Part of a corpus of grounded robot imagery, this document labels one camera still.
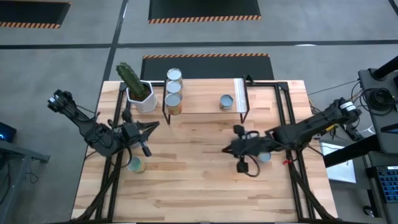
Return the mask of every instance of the stacked jar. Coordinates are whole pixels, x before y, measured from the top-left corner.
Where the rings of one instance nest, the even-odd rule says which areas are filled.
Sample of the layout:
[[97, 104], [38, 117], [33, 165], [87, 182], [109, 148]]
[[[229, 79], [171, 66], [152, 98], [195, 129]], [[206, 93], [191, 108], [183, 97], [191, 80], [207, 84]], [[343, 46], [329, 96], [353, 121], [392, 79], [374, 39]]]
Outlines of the stacked jar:
[[178, 68], [172, 68], [167, 72], [167, 94], [165, 104], [171, 115], [178, 115], [182, 112], [182, 72]]

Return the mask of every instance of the black floor mat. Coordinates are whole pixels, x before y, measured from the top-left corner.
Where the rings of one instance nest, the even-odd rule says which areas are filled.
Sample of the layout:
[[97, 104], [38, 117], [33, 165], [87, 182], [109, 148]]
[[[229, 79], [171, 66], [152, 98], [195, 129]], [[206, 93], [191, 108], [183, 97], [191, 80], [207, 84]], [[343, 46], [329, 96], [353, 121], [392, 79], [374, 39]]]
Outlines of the black floor mat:
[[261, 19], [257, 0], [150, 0], [149, 23]]
[[146, 55], [141, 79], [162, 81], [167, 71], [179, 68], [182, 78], [241, 78], [274, 80], [268, 54]]
[[70, 2], [0, 1], [0, 27], [58, 29]]

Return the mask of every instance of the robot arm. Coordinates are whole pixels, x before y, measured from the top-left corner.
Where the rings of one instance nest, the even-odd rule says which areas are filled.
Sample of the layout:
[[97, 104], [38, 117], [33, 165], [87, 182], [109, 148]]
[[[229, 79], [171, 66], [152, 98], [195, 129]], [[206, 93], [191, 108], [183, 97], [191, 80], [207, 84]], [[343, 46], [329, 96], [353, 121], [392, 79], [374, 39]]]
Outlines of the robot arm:
[[133, 122], [132, 115], [129, 110], [124, 110], [122, 119], [125, 121], [118, 127], [113, 127], [112, 121], [108, 120], [109, 128], [105, 124], [96, 122], [99, 114], [93, 118], [87, 117], [81, 112], [72, 98], [72, 94], [67, 91], [57, 90], [48, 100], [48, 107], [54, 111], [64, 114], [79, 128], [80, 134], [84, 137], [85, 142], [95, 149], [102, 156], [112, 156], [113, 154], [124, 149], [126, 146], [140, 143], [142, 150], [146, 156], [151, 156], [146, 141], [153, 130], [158, 127], [159, 122], [140, 123]]
[[311, 141], [312, 136], [334, 124], [349, 124], [355, 122], [361, 114], [351, 101], [340, 98], [327, 109], [297, 124], [279, 126], [266, 131], [260, 137], [257, 131], [245, 132], [242, 126], [234, 126], [238, 138], [233, 140], [223, 152], [232, 154], [240, 161], [237, 171], [248, 172], [245, 156], [258, 156], [262, 152], [281, 150], [301, 150]]

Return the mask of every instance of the potted cactus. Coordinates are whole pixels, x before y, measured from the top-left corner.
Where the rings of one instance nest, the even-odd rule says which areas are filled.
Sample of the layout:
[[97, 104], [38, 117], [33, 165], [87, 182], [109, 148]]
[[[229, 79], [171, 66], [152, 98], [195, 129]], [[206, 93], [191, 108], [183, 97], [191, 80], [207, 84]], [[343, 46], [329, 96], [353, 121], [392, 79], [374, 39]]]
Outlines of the potted cactus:
[[157, 98], [150, 82], [138, 78], [134, 70], [126, 62], [116, 66], [119, 76], [127, 85], [127, 99], [141, 112], [151, 112], [156, 108]]

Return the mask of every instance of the yellow black striped edge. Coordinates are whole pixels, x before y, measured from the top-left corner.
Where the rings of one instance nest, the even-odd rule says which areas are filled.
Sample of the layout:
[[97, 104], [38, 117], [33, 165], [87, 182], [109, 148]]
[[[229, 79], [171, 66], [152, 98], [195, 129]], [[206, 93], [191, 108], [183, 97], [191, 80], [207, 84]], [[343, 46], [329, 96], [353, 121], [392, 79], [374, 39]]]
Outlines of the yellow black striped edge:
[[216, 21], [253, 21], [261, 20], [261, 16], [207, 16], [207, 17], [186, 17], [186, 18], [163, 18], [150, 19], [150, 24], [165, 24], [176, 22], [216, 22]]
[[61, 25], [34, 22], [0, 22], [0, 27], [59, 29]]
[[181, 58], [181, 57], [253, 57], [263, 56], [269, 57], [269, 54], [186, 54], [186, 55], [145, 55], [147, 58]]

